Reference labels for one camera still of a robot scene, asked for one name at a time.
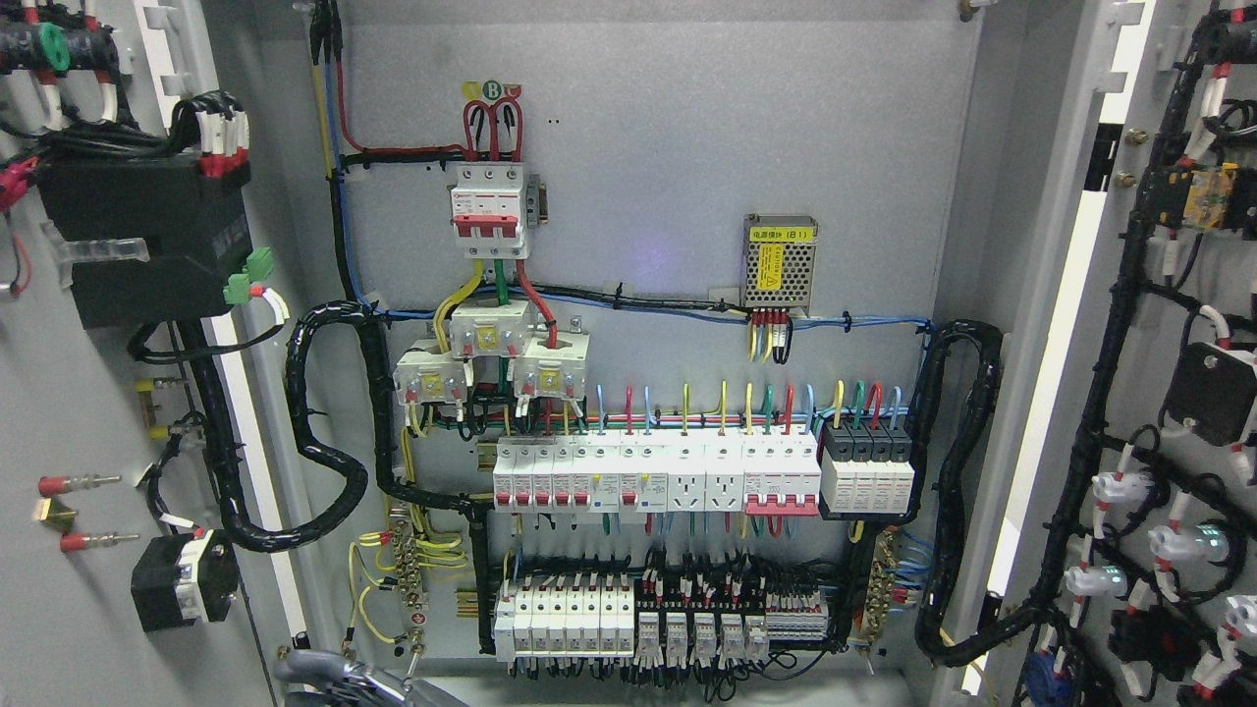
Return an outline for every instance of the green terminal connector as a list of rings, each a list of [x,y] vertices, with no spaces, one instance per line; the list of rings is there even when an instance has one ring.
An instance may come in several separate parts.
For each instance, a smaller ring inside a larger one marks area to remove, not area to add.
[[[228,277],[228,286],[222,288],[222,299],[231,306],[248,303],[250,284],[253,284],[253,281],[245,273],[235,273]]]
[[[259,248],[244,260],[244,272],[249,276],[249,282],[263,282],[275,272],[275,257],[270,254],[270,248]]]

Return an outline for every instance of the main circuit breaker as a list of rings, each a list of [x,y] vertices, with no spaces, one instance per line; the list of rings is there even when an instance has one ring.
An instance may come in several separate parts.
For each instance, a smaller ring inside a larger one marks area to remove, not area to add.
[[[513,513],[816,516],[820,488],[806,430],[504,437],[493,469],[494,507]]]
[[[450,190],[455,243],[468,258],[524,259],[542,220],[542,191],[520,162],[463,162]]]

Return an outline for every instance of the metal mesh power supply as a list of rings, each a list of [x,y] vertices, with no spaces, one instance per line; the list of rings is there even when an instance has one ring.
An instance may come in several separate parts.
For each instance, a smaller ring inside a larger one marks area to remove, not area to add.
[[[742,304],[750,308],[807,308],[817,224],[811,216],[750,214],[743,221],[747,281]]]

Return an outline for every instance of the black spiral cable wrap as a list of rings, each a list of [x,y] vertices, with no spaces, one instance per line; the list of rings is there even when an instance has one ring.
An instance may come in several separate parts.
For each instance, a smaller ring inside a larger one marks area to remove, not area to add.
[[[319,442],[309,425],[310,409],[307,401],[305,361],[314,335],[329,325],[348,325],[358,337],[358,350],[366,365],[367,392],[371,399],[371,418],[375,433],[376,486],[386,494],[425,508],[455,511],[468,520],[471,542],[471,566],[475,570],[476,600],[479,603],[480,652],[491,654],[493,587],[489,572],[488,516],[490,504],[471,501],[466,494],[449,494],[424,491],[402,483],[393,476],[393,380],[388,374],[388,350],[385,345],[383,321],[378,315],[358,302],[328,302],[308,312],[293,328],[288,342],[288,360],[284,366],[284,394],[288,414],[293,421],[293,435],[303,457],[326,467],[361,469],[362,463],[344,452]]]
[[[184,346],[202,348],[207,345],[200,321],[178,322],[177,327]],[[322,513],[292,528],[272,531],[254,525],[240,484],[238,445],[231,433],[231,413],[217,364],[211,357],[201,357],[192,359],[189,365],[205,409],[205,465],[217,488],[219,515],[231,542],[254,552],[283,552],[323,537],[353,512],[367,492],[367,472],[352,457],[341,454],[339,458],[327,458],[333,463],[316,459],[344,477],[344,488]]]

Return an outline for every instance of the black relay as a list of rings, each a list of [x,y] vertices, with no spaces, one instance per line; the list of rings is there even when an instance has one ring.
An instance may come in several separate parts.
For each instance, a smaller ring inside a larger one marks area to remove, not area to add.
[[[199,155],[57,160],[39,175],[44,209],[69,242],[142,238],[148,260],[75,263],[84,328],[226,313],[222,288],[253,250],[240,187],[249,165],[201,175]]]

